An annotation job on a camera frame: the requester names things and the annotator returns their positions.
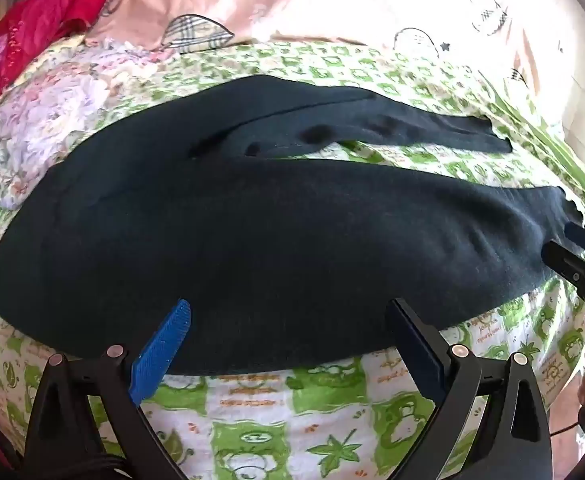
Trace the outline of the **dark navy pants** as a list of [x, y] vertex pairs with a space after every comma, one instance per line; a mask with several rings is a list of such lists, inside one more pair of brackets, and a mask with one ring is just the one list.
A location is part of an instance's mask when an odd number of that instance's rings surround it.
[[78, 358], [148, 336], [180, 300], [171, 368], [215, 375], [385, 349], [402, 298], [440, 330], [545, 284], [580, 222], [560, 188], [321, 159], [333, 143], [507, 154], [490, 122], [270, 76], [114, 122], [50, 168], [0, 240], [0, 315]]

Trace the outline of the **pink cartoon print quilt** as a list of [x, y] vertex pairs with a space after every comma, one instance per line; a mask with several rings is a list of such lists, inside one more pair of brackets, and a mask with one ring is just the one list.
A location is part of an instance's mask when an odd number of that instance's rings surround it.
[[557, 124], [575, 44], [541, 0], [110, 0], [87, 35], [149, 50], [327, 40], [464, 64]]

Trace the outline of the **floral lilac pillow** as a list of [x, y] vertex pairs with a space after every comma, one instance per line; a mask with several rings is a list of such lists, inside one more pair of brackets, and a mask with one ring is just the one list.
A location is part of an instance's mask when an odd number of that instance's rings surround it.
[[129, 42], [62, 49], [0, 97], [0, 204], [15, 209], [92, 128], [96, 114], [163, 68], [173, 51]]

